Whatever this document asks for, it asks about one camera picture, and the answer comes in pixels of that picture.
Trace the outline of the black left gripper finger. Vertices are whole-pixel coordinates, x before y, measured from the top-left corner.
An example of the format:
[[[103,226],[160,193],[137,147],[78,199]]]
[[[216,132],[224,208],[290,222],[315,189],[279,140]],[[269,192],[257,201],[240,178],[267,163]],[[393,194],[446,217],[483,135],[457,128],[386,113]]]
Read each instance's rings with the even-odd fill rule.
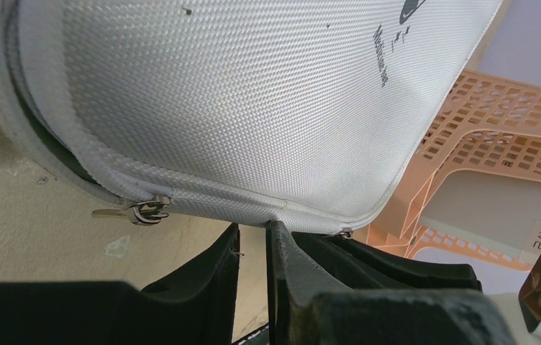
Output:
[[[272,344],[513,344],[499,309],[469,289],[353,289],[266,225]]]
[[[0,282],[0,344],[229,344],[240,231],[138,290],[123,281]]]
[[[296,244],[350,288],[469,289],[482,291],[469,264],[435,264],[398,257],[342,236],[294,232]]]

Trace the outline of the grey medicine case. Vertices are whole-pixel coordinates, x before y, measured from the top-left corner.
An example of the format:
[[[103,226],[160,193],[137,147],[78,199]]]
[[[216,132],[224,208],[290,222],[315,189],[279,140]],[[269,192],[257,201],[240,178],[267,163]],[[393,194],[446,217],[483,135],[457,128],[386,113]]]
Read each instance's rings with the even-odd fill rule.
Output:
[[[499,1],[0,1],[0,127],[134,224],[371,223]]]

